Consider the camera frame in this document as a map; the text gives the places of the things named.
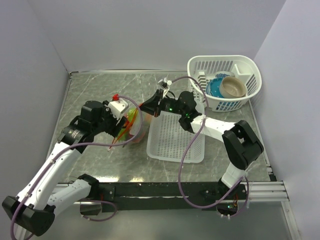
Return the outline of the clear zip top bag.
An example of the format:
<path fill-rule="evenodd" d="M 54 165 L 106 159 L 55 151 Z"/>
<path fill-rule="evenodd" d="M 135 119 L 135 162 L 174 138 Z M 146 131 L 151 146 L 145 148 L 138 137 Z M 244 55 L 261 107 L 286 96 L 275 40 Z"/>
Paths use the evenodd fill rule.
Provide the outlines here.
<path fill-rule="evenodd" d="M 123 125 L 119 134 L 112 140 L 112 144 L 129 141 L 128 143 L 122 145 L 123 148 L 126 145 L 140 143 L 149 130 L 152 119 L 151 115 L 142 112 L 141 120 L 139 110 L 135 107 L 128 107 L 124 111 L 124 117 L 126 117 L 125 124 Z"/>

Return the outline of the white perforated basket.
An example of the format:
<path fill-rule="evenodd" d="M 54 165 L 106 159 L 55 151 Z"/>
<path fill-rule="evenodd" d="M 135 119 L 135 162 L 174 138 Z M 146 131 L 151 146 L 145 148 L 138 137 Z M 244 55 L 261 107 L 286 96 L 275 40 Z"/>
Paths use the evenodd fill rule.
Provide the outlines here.
<path fill-rule="evenodd" d="M 180 163 L 194 133 L 183 130 L 179 114 L 162 111 L 152 117 L 148 132 L 146 153 L 160 161 Z M 184 163 L 197 164 L 205 158 L 205 136 L 200 134 L 188 150 Z"/>

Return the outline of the white dish rack basket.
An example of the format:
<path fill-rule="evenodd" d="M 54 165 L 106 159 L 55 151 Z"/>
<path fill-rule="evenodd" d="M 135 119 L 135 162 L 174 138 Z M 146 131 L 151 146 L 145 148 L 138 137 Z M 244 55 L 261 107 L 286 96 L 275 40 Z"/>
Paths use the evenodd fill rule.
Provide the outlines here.
<path fill-rule="evenodd" d="M 240 109 L 262 88 L 255 62 L 244 55 L 198 55 L 187 63 L 188 91 L 214 112 Z"/>

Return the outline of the blue patterned plate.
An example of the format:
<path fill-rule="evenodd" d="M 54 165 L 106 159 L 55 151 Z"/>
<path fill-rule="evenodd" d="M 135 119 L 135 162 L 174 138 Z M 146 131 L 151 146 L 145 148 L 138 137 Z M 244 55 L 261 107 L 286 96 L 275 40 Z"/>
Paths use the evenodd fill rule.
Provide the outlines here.
<path fill-rule="evenodd" d="M 235 74 L 230 71 L 217 71 L 214 73 L 215 78 L 234 77 Z"/>

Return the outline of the blue bowl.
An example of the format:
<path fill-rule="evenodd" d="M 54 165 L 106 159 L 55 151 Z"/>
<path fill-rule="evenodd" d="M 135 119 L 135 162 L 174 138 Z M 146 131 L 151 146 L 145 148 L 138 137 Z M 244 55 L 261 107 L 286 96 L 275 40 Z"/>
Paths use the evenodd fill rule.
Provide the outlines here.
<path fill-rule="evenodd" d="M 210 95 L 212 97 L 216 98 L 223 98 L 221 92 L 220 92 L 220 85 L 222 83 L 223 78 L 214 78 L 212 79 L 207 85 L 205 92 L 207 95 Z"/>

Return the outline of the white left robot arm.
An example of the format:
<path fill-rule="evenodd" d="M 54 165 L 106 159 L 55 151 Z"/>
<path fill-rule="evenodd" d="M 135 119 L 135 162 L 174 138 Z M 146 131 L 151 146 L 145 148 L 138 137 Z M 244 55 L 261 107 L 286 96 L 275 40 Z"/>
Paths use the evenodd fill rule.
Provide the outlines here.
<path fill-rule="evenodd" d="M 11 220 L 11 239 L 29 240 L 43 235 L 62 211 L 79 200 L 103 202 L 100 182 L 88 174 L 77 177 L 59 192 L 53 191 L 70 165 L 94 145 L 95 136 L 106 133 L 116 137 L 120 133 L 128 107 L 123 96 L 103 102 L 89 100 L 81 107 L 33 179 L 17 195 L 3 200 L 2 207 Z"/>

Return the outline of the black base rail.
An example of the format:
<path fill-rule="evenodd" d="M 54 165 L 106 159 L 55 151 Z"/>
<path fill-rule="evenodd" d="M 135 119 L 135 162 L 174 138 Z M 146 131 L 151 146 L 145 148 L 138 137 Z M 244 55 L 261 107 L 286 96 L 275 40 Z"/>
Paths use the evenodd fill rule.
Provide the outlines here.
<path fill-rule="evenodd" d="M 215 203 L 229 190 L 220 181 L 182 182 L 181 186 L 188 200 L 198 206 Z M 94 195 L 76 199 L 77 202 L 92 200 L 114 203 L 119 211 L 192 208 L 176 182 L 104 182 Z"/>

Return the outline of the beige ceramic bowl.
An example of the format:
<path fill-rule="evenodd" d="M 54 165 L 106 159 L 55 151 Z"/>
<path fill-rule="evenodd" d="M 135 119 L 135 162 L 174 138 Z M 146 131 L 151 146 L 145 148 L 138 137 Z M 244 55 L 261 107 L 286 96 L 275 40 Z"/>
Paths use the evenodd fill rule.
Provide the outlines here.
<path fill-rule="evenodd" d="M 226 99 L 242 98 L 247 92 L 245 85 L 233 76 L 223 78 L 219 90 Z"/>

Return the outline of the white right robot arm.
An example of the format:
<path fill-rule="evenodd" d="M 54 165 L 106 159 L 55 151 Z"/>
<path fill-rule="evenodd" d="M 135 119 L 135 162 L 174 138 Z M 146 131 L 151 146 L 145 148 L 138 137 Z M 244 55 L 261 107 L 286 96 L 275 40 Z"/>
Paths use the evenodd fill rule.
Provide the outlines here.
<path fill-rule="evenodd" d="M 247 168 L 264 152 L 264 146 L 245 120 L 226 122 L 210 118 L 197 111 L 192 92 L 183 91 L 177 99 L 163 96 L 158 89 L 155 94 L 141 104 L 140 110 L 154 117 L 161 112 L 180 115 L 178 120 L 183 130 L 192 134 L 202 134 L 224 144 L 229 165 L 221 177 L 219 195 L 224 199 L 232 198 L 237 182 L 245 176 Z"/>

